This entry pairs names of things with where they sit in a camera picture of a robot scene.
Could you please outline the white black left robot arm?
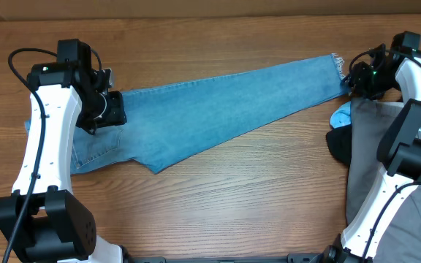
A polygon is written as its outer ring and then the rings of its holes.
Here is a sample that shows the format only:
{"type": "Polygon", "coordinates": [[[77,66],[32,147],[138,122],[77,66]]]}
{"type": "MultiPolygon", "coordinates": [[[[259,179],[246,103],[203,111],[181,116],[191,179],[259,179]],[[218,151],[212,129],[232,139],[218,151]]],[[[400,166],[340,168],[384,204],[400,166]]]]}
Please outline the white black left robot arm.
{"type": "Polygon", "coordinates": [[[5,255],[22,262],[130,262],[125,247],[101,238],[93,214],[72,192],[76,128],[93,135],[126,123],[113,73],[93,68],[98,54],[79,39],[58,42],[55,61],[36,64],[22,84],[30,91],[31,120],[19,175],[0,197],[5,255]]]}

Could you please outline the light blue denim jeans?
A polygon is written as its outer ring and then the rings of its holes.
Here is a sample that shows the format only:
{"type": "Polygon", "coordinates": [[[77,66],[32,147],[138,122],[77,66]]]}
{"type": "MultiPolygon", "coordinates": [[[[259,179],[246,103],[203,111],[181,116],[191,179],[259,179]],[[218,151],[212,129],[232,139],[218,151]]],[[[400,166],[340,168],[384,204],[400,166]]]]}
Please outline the light blue denim jeans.
{"type": "Polygon", "coordinates": [[[75,129],[71,174],[136,161],[154,173],[344,93],[335,54],[123,93],[127,122],[75,129]]]}

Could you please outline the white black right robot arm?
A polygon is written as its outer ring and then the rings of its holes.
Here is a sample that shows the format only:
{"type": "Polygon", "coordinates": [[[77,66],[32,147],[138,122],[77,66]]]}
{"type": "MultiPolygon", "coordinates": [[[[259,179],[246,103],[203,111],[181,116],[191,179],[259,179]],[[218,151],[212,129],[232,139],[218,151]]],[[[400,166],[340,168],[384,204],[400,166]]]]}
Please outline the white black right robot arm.
{"type": "Polygon", "coordinates": [[[366,51],[371,62],[354,58],[341,81],[350,92],[377,99],[395,88],[404,106],[379,142],[380,165],[360,211],[321,254],[289,256],[288,262],[372,262],[379,241],[405,199],[421,186],[420,35],[396,34],[389,48],[366,51]]]}

